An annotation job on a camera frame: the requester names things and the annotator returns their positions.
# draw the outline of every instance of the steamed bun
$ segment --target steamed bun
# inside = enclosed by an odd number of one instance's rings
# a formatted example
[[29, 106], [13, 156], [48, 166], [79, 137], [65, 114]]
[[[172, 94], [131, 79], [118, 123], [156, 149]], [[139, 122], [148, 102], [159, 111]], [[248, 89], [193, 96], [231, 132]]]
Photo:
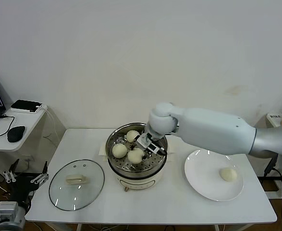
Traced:
[[128, 152], [128, 160], [133, 164], [141, 163], [143, 156], [144, 152], [139, 148], [135, 148], [132, 151]]
[[223, 178], [225, 181], [235, 181], [238, 177], [238, 174], [236, 170], [226, 167], [220, 170], [220, 176]]
[[130, 130], [126, 134], [126, 139], [128, 140], [128, 142], [132, 143], [135, 140], [135, 137], [137, 137], [139, 135], [140, 135], [140, 133], [138, 131]]
[[127, 154], [127, 148], [122, 143], [113, 146], [112, 154], [116, 158], [123, 158]]

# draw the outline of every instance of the white plate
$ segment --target white plate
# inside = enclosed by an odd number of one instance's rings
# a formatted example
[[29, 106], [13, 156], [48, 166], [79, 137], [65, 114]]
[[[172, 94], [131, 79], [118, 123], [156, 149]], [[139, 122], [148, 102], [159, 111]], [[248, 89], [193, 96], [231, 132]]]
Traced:
[[[233, 168], [238, 178], [227, 182], [220, 176], [220, 170]], [[200, 149], [192, 152], [184, 164], [185, 175], [191, 186], [201, 195], [214, 201], [230, 201], [243, 189], [244, 179], [238, 166], [227, 155]]]

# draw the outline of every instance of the glass lid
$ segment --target glass lid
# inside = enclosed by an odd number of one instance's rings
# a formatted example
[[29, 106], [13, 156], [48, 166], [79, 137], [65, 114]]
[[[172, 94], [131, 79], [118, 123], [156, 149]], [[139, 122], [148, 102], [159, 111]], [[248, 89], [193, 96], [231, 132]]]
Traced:
[[76, 160], [62, 167], [49, 187], [51, 202], [59, 209], [75, 211], [92, 203], [100, 194], [104, 173], [92, 160]]

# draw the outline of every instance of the table leg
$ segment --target table leg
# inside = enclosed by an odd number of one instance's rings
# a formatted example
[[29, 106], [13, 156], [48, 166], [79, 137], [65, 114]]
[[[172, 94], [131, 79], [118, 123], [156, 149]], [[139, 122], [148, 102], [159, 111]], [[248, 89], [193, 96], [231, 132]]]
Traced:
[[214, 225], [214, 231], [220, 231], [219, 225]]
[[251, 227], [253, 224], [245, 224], [245, 225], [232, 225], [228, 229], [225, 229], [226, 231], [243, 231], [249, 227]]
[[81, 231], [81, 229], [82, 229], [82, 223], [79, 223], [76, 231]]
[[52, 222], [46, 222], [48, 226], [50, 226], [55, 231], [73, 231], [72, 228], [70, 228], [68, 225], [64, 223], [52, 223]]

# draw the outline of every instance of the computer mouse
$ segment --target computer mouse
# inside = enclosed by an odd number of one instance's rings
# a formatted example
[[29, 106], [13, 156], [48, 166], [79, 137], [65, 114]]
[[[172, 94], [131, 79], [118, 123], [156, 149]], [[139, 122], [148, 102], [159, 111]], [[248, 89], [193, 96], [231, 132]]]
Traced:
[[13, 143], [13, 142], [17, 142], [21, 140], [22, 136], [24, 135], [24, 131], [25, 131], [25, 126], [18, 126], [18, 127], [11, 128], [7, 132], [8, 142]]

